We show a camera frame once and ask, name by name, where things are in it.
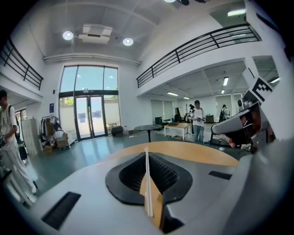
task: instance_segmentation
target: air conditioner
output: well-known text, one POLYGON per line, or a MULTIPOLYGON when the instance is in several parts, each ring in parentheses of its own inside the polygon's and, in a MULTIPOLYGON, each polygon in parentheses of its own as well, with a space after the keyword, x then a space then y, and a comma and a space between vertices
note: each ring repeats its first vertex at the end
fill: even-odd
POLYGON ((112 27, 100 24, 84 24, 83 34, 79 34, 79 39, 85 43, 107 44, 112 29, 112 27))

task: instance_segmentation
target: door frame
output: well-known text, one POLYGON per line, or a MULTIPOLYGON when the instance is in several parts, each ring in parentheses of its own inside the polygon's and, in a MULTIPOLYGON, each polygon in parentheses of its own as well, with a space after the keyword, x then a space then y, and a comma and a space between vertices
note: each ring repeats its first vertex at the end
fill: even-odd
POLYGON ((79 95, 79 96, 74 96, 74 124, 75 124, 75 129, 76 129, 76 132, 77 132, 78 141, 90 140, 90 139, 94 139, 94 138, 108 136, 107 128, 106 128, 105 109, 104 109, 104 96, 103 95, 79 95), (92 121, 91 97, 101 97, 102 118, 103 118, 103 126, 104 126, 104 134, 101 134, 101 135, 95 135, 95 133, 94 133, 93 121, 92 121), (86 101, 87 101, 87 111, 88 111, 87 116, 88 116, 88 125, 89 125, 90 137, 81 138, 80 133, 79 133, 77 104, 76 104, 76 99, 78 99, 78 98, 86 98, 86 101))

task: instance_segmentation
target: ceiling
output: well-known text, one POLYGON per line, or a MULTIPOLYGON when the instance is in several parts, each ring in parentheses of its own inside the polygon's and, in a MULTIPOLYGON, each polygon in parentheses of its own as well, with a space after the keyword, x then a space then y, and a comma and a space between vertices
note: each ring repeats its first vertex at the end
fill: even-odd
POLYGON ((227 13, 229 11, 244 9, 245 3, 244 1, 237 1, 228 4, 223 4, 213 8, 210 12, 210 15, 222 26, 229 27, 237 24, 245 24, 246 14, 239 16, 231 16, 228 17, 227 13))
POLYGON ((180 3, 163 0, 45 0, 30 14, 32 32, 43 56, 63 53, 91 52, 136 59, 151 31, 164 18, 171 15, 180 3), (74 37, 62 38, 65 31, 74 36, 82 34, 84 24, 100 24, 113 27, 107 45, 83 43, 74 37), (131 47, 124 46, 124 38, 132 38, 131 47))
MULTIPOLYGON (((271 56, 254 57, 259 75, 266 81, 272 81, 278 77, 277 69, 271 56)), ((147 94, 166 97, 167 92, 178 94, 177 98, 197 98, 209 95, 243 93, 248 90, 248 85, 242 76, 246 66, 243 61, 223 63, 217 66, 203 68, 200 71, 189 74, 182 78, 163 84, 147 94), (224 77, 229 77, 227 86, 223 86, 224 77)))

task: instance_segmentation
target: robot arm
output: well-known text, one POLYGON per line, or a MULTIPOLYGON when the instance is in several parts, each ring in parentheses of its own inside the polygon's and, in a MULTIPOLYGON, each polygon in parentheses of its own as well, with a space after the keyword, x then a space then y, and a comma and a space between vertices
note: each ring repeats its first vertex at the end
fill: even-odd
POLYGON ((254 147, 260 148, 269 139, 269 123, 260 106, 269 92, 272 92, 272 88, 264 79, 254 78, 248 68, 243 72, 243 76, 246 81, 253 81, 253 85, 238 101, 239 113, 212 126, 211 132, 227 135, 236 145, 251 143, 254 147))

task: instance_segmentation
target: recessed light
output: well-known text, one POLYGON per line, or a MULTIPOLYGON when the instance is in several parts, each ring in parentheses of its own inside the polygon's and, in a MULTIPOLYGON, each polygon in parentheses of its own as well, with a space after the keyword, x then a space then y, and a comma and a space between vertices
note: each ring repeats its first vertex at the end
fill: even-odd
POLYGON ((226 85, 228 84, 228 80, 229 80, 228 77, 226 77, 226 78, 224 79, 224 86, 226 86, 226 85))
POLYGON ((175 95, 178 96, 178 94, 172 93, 172 92, 167 92, 169 95, 175 95))
POLYGON ((231 36, 232 38, 233 37, 243 37, 243 36, 245 36, 246 34, 239 34, 239 35, 233 35, 233 36, 231 36))
POLYGON ((74 34, 71 31, 65 31, 62 36, 65 40, 71 40, 73 39, 74 34))
POLYGON ((270 83, 276 83, 276 82, 278 82, 279 80, 280 80, 280 78, 277 78, 277 79, 271 81, 270 83))
POLYGON ((228 16, 238 16, 246 13, 246 9, 239 9, 239 10, 234 10, 234 11, 229 11, 228 16))
POLYGON ((126 38, 126 39, 123 40, 123 44, 124 44, 125 46, 132 46, 133 43, 134 43, 134 41, 133 41, 133 39, 131 39, 131 38, 126 38))

